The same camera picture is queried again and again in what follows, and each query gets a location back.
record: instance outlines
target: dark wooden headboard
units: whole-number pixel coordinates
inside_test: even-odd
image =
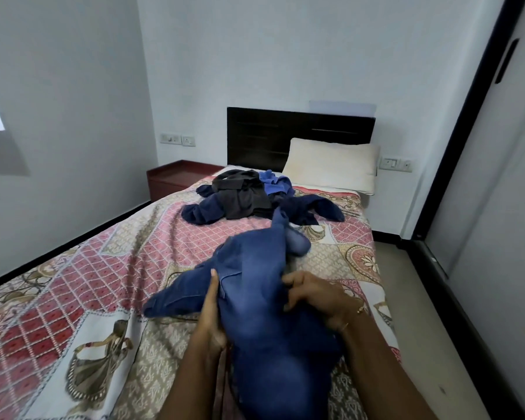
[[[228,165],[281,172],[290,140],[365,144],[375,118],[228,107]]]

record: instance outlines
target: bedside table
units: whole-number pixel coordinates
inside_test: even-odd
[[[223,166],[210,163],[177,161],[150,169],[146,172],[150,199],[155,202],[168,194],[185,190],[197,181],[213,175],[223,168]]]

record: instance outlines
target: bedsheet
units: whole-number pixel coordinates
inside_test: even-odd
[[[183,205],[195,189],[174,193],[0,286],[0,419],[151,419],[167,396],[195,326],[195,316],[147,321],[141,307],[182,271],[208,259],[227,236],[264,228],[261,218],[190,225]],[[301,187],[343,211],[346,221],[318,217],[298,227],[311,251],[293,261],[362,298],[393,356],[400,360],[359,196]],[[214,418],[239,418],[218,369]],[[341,360],[333,371],[329,417],[365,415]]]

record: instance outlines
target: white switch plate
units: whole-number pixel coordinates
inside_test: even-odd
[[[379,169],[390,171],[412,172],[412,161],[395,157],[384,157],[379,162]]]
[[[179,134],[162,134],[160,143],[181,144],[181,136]]]
[[[183,136],[183,146],[196,146],[194,137]]]

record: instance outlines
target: floor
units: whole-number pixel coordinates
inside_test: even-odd
[[[406,251],[376,243],[402,366],[440,420],[489,419]]]

